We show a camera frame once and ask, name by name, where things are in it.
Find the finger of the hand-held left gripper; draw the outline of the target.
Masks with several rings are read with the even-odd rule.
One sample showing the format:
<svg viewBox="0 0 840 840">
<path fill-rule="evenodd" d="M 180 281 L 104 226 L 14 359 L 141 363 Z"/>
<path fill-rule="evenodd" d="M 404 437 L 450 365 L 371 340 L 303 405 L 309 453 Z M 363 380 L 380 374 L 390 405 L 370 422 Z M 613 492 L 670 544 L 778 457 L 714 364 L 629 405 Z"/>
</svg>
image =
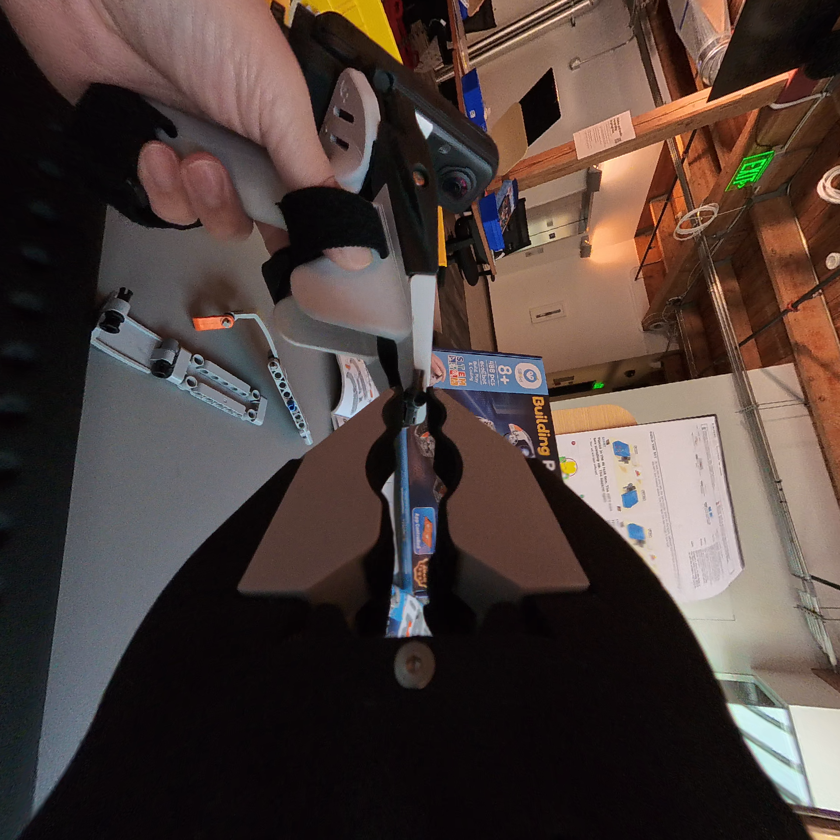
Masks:
<svg viewBox="0 0 840 840">
<path fill-rule="evenodd" d="M 403 392 L 398 347 L 395 341 L 376 336 L 377 357 L 387 380 L 387 386 L 396 392 Z"/>
<path fill-rule="evenodd" d="M 431 385 L 434 339 L 436 275 L 414 275 L 410 282 L 413 328 L 413 374 L 411 387 L 427 391 Z"/>
</svg>

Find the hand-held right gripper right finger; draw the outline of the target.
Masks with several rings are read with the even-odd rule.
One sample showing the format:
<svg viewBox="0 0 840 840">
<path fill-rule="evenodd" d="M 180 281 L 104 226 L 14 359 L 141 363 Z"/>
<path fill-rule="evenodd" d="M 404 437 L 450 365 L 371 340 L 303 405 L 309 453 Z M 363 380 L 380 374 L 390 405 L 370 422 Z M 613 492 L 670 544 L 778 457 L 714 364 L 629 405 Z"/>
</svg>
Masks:
<svg viewBox="0 0 840 840">
<path fill-rule="evenodd" d="M 534 468 L 449 394 L 429 391 L 434 468 L 446 488 L 428 565 L 428 624 L 473 628 L 499 604 L 590 587 Z"/>
</svg>

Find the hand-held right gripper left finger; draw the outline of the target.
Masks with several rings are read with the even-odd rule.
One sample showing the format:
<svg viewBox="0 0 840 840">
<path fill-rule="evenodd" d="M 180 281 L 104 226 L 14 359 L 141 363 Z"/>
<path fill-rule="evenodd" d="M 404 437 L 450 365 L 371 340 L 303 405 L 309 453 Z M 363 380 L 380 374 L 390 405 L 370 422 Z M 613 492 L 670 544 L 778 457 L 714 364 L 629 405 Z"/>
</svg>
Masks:
<svg viewBox="0 0 840 840">
<path fill-rule="evenodd" d="M 358 631 L 384 631 L 394 542 L 382 486 L 393 458 L 368 466 L 401 426 L 403 389 L 377 397 L 300 461 L 238 582 L 247 597 L 338 607 Z"/>
</svg>

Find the person's left hand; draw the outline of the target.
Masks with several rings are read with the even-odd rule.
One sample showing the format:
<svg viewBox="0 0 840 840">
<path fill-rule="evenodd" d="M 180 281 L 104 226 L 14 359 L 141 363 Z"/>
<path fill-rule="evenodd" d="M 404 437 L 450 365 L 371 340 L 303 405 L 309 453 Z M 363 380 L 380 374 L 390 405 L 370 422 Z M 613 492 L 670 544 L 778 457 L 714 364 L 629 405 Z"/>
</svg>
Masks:
<svg viewBox="0 0 840 840">
<path fill-rule="evenodd" d="M 308 88 L 267 2 L 3 1 L 7 19 L 71 104 L 94 82 L 214 121 L 262 146 L 290 191 L 338 187 L 319 141 Z M 138 177 L 167 223 L 201 222 L 241 241 L 254 222 L 222 162 L 143 146 Z"/>
</svg>

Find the open instruction booklet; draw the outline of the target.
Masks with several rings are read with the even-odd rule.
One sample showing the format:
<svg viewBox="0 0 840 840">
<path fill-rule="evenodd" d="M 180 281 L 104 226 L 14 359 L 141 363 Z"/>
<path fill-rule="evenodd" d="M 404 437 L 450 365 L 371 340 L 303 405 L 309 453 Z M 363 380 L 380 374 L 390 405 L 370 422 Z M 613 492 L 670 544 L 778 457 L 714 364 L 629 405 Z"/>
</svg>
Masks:
<svg viewBox="0 0 840 840">
<path fill-rule="evenodd" d="M 380 395 L 366 362 L 357 357 L 336 353 L 341 375 L 341 394 L 331 413 L 332 427 L 339 429 Z"/>
</svg>

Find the black swivel chair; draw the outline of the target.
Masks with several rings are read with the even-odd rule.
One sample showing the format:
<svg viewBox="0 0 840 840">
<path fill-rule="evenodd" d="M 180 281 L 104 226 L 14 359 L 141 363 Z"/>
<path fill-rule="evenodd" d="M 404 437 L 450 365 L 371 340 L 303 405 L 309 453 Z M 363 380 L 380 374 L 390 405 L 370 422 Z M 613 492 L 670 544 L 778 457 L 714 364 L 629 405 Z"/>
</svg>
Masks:
<svg viewBox="0 0 840 840">
<path fill-rule="evenodd" d="M 495 274 L 490 267 L 490 256 L 481 235 L 484 228 L 472 213 L 460 215 L 455 220 L 454 231 L 445 241 L 447 264 L 458 268 L 464 282 L 475 287 L 484 277 L 492 282 Z"/>
</svg>

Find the blue storage bin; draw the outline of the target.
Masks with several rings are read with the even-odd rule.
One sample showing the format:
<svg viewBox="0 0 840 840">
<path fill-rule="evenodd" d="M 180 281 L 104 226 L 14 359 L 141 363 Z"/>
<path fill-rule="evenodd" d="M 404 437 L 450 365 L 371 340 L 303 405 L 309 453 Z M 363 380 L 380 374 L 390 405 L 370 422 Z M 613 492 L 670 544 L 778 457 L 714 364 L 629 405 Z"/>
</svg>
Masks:
<svg viewBox="0 0 840 840">
<path fill-rule="evenodd" d="M 460 80 L 464 113 L 478 128 L 487 131 L 487 115 L 477 69 L 471 69 Z"/>
<path fill-rule="evenodd" d="M 504 234 L 518 205 L 518 181 L 505 180 L 492 193 L 479 200 L 479 215 L 491 250 L 501 252 L 505 248 Z"/>
</svg>

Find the blue building kit box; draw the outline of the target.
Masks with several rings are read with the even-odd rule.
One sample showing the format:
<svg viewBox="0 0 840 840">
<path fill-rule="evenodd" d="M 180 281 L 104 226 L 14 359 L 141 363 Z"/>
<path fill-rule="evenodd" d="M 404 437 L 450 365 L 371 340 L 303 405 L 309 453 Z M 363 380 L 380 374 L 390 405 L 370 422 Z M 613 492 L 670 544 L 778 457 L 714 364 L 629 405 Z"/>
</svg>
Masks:
<svg viewBox="0 0 840 840">
<path fill-rule="evenodd" d="M 541 360 L 515 354 L 434 349 L 432 385 L 504 437 L 525 458 L 556 470 L 559 457 Z M 427 421 L 396 440 L 396 473 L 383 486 L 392 518 L 395 564 L 387 637 L 429 636 L 424 616 L 438 509 L 447 489 L 434 468 Z"/>
</svg>

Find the yellow plastic bin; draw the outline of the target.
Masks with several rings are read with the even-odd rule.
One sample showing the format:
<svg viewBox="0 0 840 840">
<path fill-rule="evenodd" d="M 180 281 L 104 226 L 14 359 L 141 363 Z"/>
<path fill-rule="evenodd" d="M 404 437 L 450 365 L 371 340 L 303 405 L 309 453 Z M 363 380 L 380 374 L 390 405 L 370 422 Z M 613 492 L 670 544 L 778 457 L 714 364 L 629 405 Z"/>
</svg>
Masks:
<svg viewBox="0 0 840 840">
<path fill-rule="evenodd" d="M 334 12 L 347 18 L 363 34 L 382 47 L 397 62 L 403 59 L 380 1 L 277 1 L 282 9 L 281 22 L 290 25 L 297 6 L 306 7 L 315 14 Z"/>
</svg>

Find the white paper notice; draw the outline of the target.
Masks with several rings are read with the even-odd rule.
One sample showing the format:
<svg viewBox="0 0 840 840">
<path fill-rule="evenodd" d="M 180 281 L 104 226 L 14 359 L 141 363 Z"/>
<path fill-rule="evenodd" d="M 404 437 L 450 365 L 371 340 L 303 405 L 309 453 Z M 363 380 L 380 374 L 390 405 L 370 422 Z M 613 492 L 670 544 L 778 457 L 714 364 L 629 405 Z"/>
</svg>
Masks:
<svg viewBox="0 0 840 840">
<path fill-rule="evenodd" d="M 630 111 L 621 112 L 590 127 L 574 132 L 576 158 L 581 161 L 594 154 L 609 151 L 616 145 L 636 137 Z"/>
</svg>

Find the green exit sign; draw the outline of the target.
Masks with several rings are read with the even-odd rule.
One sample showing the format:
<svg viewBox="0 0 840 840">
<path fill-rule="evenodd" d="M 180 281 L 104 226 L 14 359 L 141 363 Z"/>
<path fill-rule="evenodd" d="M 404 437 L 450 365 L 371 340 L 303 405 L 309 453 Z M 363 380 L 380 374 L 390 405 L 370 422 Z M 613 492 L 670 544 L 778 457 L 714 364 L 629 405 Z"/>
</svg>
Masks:
<svg viewBox="0 0 840 840">
<path fill-rule="evenodd" d="M 743 157 L 726 187 L 726 192 L 741 190 L 759 181 L 769 168 L 774 156 L 775 149 L 771 148 Z"/>
</svg>

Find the black hanging screen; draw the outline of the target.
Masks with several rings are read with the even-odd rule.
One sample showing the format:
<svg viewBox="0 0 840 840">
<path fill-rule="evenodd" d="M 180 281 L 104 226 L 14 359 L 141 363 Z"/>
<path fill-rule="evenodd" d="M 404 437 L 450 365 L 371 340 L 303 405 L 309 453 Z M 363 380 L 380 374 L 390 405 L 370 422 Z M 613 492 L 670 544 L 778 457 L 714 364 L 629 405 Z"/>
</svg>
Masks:
<svg viewBox="0 0 840 840">
<path fill-rule="evenodd" d="M 838 1 L 746 1 L 711 88 L 714 101 L 781 73 L 839 71 Z"/>
</svg>

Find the white wall poster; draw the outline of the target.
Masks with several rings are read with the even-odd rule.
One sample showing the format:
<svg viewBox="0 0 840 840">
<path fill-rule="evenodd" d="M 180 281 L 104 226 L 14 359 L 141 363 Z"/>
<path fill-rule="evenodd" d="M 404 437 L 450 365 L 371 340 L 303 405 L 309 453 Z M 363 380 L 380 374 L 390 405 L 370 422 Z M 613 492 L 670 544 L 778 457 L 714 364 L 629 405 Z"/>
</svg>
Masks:
<svg viewBox="0 0 840 840">
<path fill-rule="evenodd" d="M 559 434 L 560 474 L 681 603 L 743 570 L 715 415 Z"/>
</svg>

